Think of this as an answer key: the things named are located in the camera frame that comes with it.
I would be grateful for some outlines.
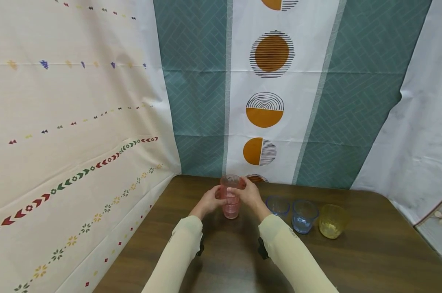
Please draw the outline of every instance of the pink plastic cup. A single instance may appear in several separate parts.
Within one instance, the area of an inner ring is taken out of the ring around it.
[[[239,216],[240,198],[227,192],[228,187],[244,189],[245,183],[237,175],[224,175],[221,177],[221,199],[227,199],[227,204],[222,207],[222,210],[227,219],[233,220]]]

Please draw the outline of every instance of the clear blue plastic cup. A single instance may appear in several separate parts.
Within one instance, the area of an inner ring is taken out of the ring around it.
[[[289,213],[289,202],[285,198],[273,195],[266,199],[266,206],[273,213],[283,220],[286,220],[287,214]]]
[[[317,207],[310,201],[297,200],[292,203],[292,227],[300,234],[307,234],[318,217]]]

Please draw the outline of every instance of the plastic cup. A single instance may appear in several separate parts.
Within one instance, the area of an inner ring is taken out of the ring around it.
[[[351,217],[342,207],[325,204],[318,221],[320,232],[329,239],[336,239],[344,231]]]
[[[273,215],[277,215],[283,220],[286,220],[290,205],[285,198],[278,197],[277,195],[270,196],[266,199],[266,206]]]
[[[297,200],[292,204],[292,227],[300,234],[307,234],[318,217],[317,207],[310,201]]]
[[[233,220],[239,216],[240,198],[231,192],[227,192],[228,187],[244,189],[245,184],[242,178],[237,175],[221,177],[221,199],[227,199],[227,204],[222,207],[222,210],[227,219]]]

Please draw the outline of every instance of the brown tabletop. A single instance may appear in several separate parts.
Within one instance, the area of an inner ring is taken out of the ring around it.
[[[218,182],[175,177],[94,292],[140,293],[172,229]],[[272,183],[258,188],[264,200],[282,195],[290,202],[333,203],[350,212],[351,222],[336,240],[323,237],[317,223],[309,234],[299,234],[340,293],[442,293],[442,260],[382,195]],[[180,292],[293,292],[271,259],[258,254],[258,224],[245,206],[235,220],[220,210],[206,216],[205,250],[190,264]]]

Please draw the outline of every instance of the arm sleeve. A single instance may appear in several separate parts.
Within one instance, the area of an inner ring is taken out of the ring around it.
[[[258,226],[266,251],[296,293],[338,293],[304,243],[278,216]]]
[[[177,293],[190,262],[200,250],[202,223],[196,216],[179,221],[142,293]]]

